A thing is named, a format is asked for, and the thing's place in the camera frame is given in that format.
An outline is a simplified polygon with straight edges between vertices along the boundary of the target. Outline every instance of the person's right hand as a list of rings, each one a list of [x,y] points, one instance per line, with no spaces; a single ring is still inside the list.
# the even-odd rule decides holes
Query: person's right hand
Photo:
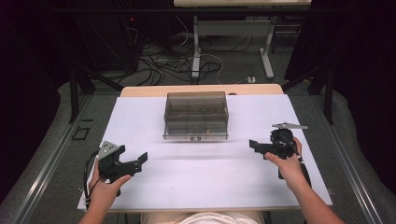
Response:
[[[297,151],[300,155],[302,155],[301,142],[296,137],[294,137],[293,140],[296,142]],[[289,189],[291,189],[291,191],[294,191],[295,188],[301,184],[307,184],[301,169],[301,165],[295,153],[292,157],[287,158],[286,160],[280,159],[271,152],[265,153],[264,157],[268,161],[273,162],[279,168],[280,173],[286,180],[286,184],[288,185]]]

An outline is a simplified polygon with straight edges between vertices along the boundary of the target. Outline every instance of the white tabletop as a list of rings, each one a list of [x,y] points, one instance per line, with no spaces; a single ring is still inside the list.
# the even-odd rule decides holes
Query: white tabletop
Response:
[[[311,0],[175,0],[175,7],[309,6]]]
[[[272,124],[298,124],[287,95],[231,95],[229,139],[218,142],[163,140],[165,97],[118,98],[104,141],[125,145],[121,161],[148,152],[148,161],[121,188],[110,212],[274,210],[299,207],[277,167],[255,153],[248,140],[270,143]],[[331,205],[302,130],[293,130],[303,144],[313,189]],[[85,209],[83,196],[78,209]]]

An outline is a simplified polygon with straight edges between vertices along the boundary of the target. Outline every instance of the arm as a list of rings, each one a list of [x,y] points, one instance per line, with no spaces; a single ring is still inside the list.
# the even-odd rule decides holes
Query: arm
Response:
[[[294,141],[301,154],[302,145],[300,141],[297,138],[294,138]],[[282,160],[270,152],[267,152],[264,156],[268,161],[279,167],[286,184],[296,196],[307,223],[344,223],[308,185],[295,154],[287,160]]]
[[[112,184],[105,183],[105,180],[100,179],[97,161],[94,165],[92,179],[89,184],[91,191],[90,207],[79,223],[102,223],[105,219],[107,210],[116,200],[117,191],[130,179],[130,175],[125,175]]]

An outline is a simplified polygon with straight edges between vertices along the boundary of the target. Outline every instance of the person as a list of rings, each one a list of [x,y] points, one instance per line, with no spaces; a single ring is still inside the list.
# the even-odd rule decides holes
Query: person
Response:
[[[302,155],[302,144],[294,137],[297,150]],[[326,224],[326,223],[344,223],[342,219],[337,216],[332,209],[323,202],[320,197],[312,190],[307,181],[305,180],[301,165],[298,161],[297,155],[286,160],[280,159],[278,156],[267,152],[264,157],[275,164],[283,178],[286,181],[288,188],[295,195],[307,223]],[[92,180],[90,181],[90,189],[93,188],[91,193],[90,206],[80,220],[80,224],[85,223],[102,223],[107,210],[114,203],[117,191],[126,183],[131,177],[125,175],[113,182],[107,184],[104,181],[96,181],[99,179],[98,162],[94,165]],[[197,214],[179,214],[174,213],[171,216],[158,214],[149,214],[142,216],[143,223],[178,223],[178,224],[199,224],[199,223],[258,223],[262,224],[260,213],[254,214],[251,211],[238,211],[238,212],[223,212],[223,213],[197,213]]]

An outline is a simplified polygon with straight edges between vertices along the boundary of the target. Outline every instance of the table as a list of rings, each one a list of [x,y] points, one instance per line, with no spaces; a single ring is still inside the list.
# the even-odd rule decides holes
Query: table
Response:
[[[175,7],[309,7],[311,0],[175,0]],[[201,49],[199,35],[255,35],[266,36],[260,49],[265,75],[272,79],[274,72],[268,58],[269,48],[276,27],[276,17],[269,21],[199,21],[194,16],[194,59],[192,78],[199,77]]]
[[[271,127],[284,121],[298,124],[289,97],[276,84],[129,87],[118,98],[103,140],[125,145],[121,161],[134,161],[148,152],[148,161],[121,188],[109,212],[276,210],[299,204],[277,168],[248,146],[254,139],[270,143]],[[163,140],[164,97],[169,91],[226,91],[229,139],[214,142]],[[302,130],[294,130],[304,146],[304,160],[315,192],[332,200],[306,143]],[[81,197],[78,209],[86,209]]]

